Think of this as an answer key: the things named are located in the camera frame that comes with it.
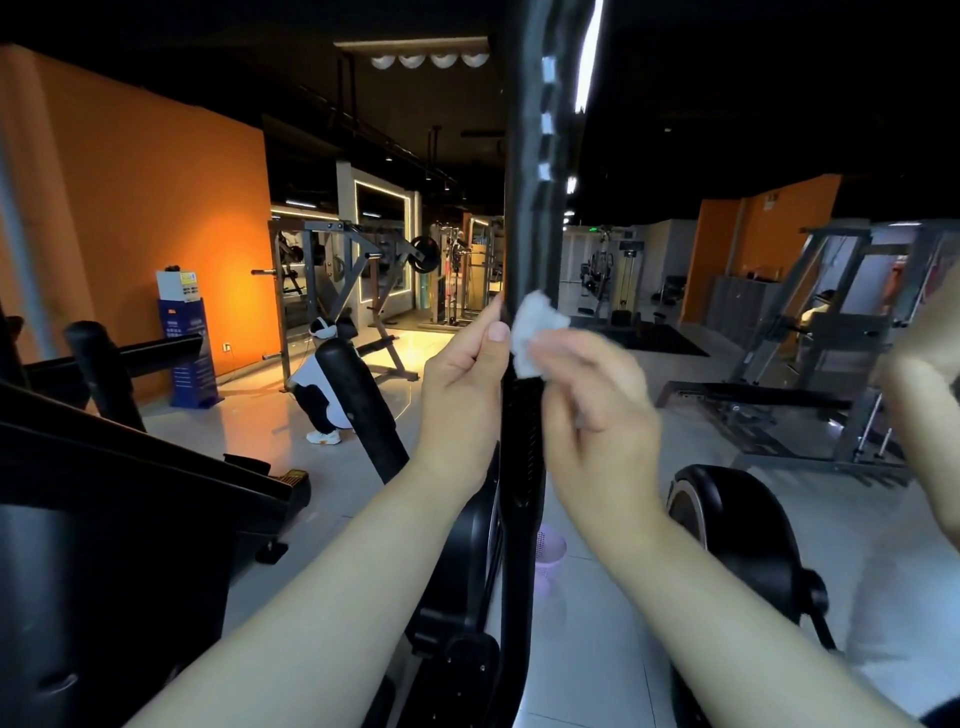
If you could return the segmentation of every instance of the black padding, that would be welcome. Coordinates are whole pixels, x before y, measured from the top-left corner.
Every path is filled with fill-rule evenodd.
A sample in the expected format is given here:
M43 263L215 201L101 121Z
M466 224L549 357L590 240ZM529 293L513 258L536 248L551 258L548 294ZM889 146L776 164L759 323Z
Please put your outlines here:
M800 622L800 553L780 502L755 477L732 468L690 465L677 472L704 509L707 549L785 617Z
M353 346L339 338L322 342L314 356L377 474L389 482L409 457L373 375Z
M395 341L396 341L396 336L391 334L386 338L380 338L380 339L377 339L376 341L371 341L369 344L361 344L360 346L357 347L357 354L359 356L366 356L367 354L370 354L373 352L379 352L389 347Z
M666 383L664 391L667 389L671 394L771 407L822 407L845 410L850 409L853 405L850 400L841 400L827 392L758 387L755 384L738 384L726 381L669 381Z

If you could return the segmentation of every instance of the squat rack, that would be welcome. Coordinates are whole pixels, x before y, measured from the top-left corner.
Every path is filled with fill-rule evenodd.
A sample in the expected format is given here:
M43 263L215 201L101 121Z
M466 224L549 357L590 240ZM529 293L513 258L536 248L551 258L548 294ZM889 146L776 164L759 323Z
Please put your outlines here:
M664 407L674 395L702 399L701 404L718 430L740 448L732 467L804 470L846 473L864 484L872 481L885 485L905 484L912 473L905 463L888 458L895 449L890 438L874 432L881 412L882 394L868 381L852 400L809 389L828 352L867 354L870 372L879 357L893 346L897 333L908 327L923 299L930 275L943 250L945 235L960 230L952 221L927 221L917 227L912 243L875 244L873 233L866 229L819 228L808 231L800 258L790 269L775 292L768 309L756 326L750 347L734 365L723 382L668 381L657 398L656 406ZM849 261L837 283L836 291L822 313L814 314L806 328L799 319L788 315L791 304L804 288L804 282L820 259L832 236L852 238ZM844 313L842 311L857 272L864 259L871 255L905 255L900 287L886 310L879 314ZM818 291L811 290L800 310ZM797 371L792 388L760 386L760 379L787 337L799 333L808 336L812 346ZM799 455L774 437L767 428L773 418L753 407L788 406L820 411L836 411L843 422L829 457Z
M400 355L396 351L394 341L396 337L388 334L383 325L381 316L384 306L387 304L387 295L393 290L399 277L403 275L403 266L408 263L418 272L429 273L436 268L439 260L435 257L429 247L423 247L422 250L408 241L398 239L396 241L396 260L390 266L390 270L384 280L380 280L378 261L384 256L381 248L365 237L353 223L337 220L301 220L296 218L283 218L280 220L270 220L267 223L270 231L271 252L273 255L273 268L254 268L251 270L252 276L272 276L274 279L274 297L276 300L276 325L279 333L280 351L275 354L264 355L264 360L273 358L280 359L280 366L283 370L283 382L290 379L290 345L288 340L288 330L290 329L287 307L284 304L285 291L283 287L284 278L289 277L289 271L286 268L284 258L286 251L289 250L283 234L291 232L295 234L301 242L303 250L303 277L305 278L304 288L306 290L306 320L307 322L316 321L322 314L331 322L336 323L347 310L350 294L357 286L363 275L364 269L370 265L372 300L369 306L373 325L376 327L380 338L369 344L357 347L357 352L361 356L369 353L379 352L386 349L390 358L394 362L393 367L370 364L370 370L378 374L377 383L391 378L399 377L408 381L417 381L420 378L416 372L411 372L403 366ZM353 262L348 271L343 273L343 282L336 291L336 297L333 302L327 302L324 306L324 296L317 290L316 261L314 259L315 251L313 246L313 233L331 235L340 234L344 236L345 248L356 243L360 249L360 255ZM330 256L327 262L329 268L328 279L336 280L336 265L339 258ZM304 337L309 336L309 332L304 333Z

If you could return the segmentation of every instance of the ceiling light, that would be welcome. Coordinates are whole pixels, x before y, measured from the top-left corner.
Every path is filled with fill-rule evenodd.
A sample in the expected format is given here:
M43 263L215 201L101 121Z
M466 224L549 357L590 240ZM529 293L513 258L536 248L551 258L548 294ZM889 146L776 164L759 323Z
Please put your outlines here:
M479 68L490 57L489 53L462 53L460 58L464 60L470 68Z
M400 56L404 68L420 68L426 56Z
M457 62L457 54L447 53L444 55L431 54L430 60L433 61L433 64L438 68L449 68L451 65Z
M573 110L577 113L587 110L587 97L590 95L590 79L593 77L593 64L596 61L597 41L600 39L600 14L603 12L603 0L596 0L593 16L584 36L584 47L580 52L580 70L577 73L577 100Z

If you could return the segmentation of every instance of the weight bench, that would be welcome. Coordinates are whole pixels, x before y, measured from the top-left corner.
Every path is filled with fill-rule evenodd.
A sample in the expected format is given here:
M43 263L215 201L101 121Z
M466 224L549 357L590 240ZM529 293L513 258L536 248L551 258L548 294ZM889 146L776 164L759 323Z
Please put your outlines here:
M767 407L805 407L812 409L849 410L850 400L841 400L827 392L807 392L782 387L759 387L726 381L668 381L660 390L656 407L665 407L674 395L696 397L716 402L753 404Z

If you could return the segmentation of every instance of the white wall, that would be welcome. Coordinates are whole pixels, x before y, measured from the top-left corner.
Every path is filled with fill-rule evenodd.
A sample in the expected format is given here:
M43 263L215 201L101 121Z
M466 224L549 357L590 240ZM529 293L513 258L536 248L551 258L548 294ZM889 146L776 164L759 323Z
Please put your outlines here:
M663 279L663 264L667 257L667 248L670 245L670 223L664 220L661 223L647 227L646 246L643 258L643 278L640 279L640 297L649 299L660 290L660 281Z
M689 272L690 258L693 256L693 238L696 234L696 220L670 220L670 234L663 260L661 284L667 276L685 276Z

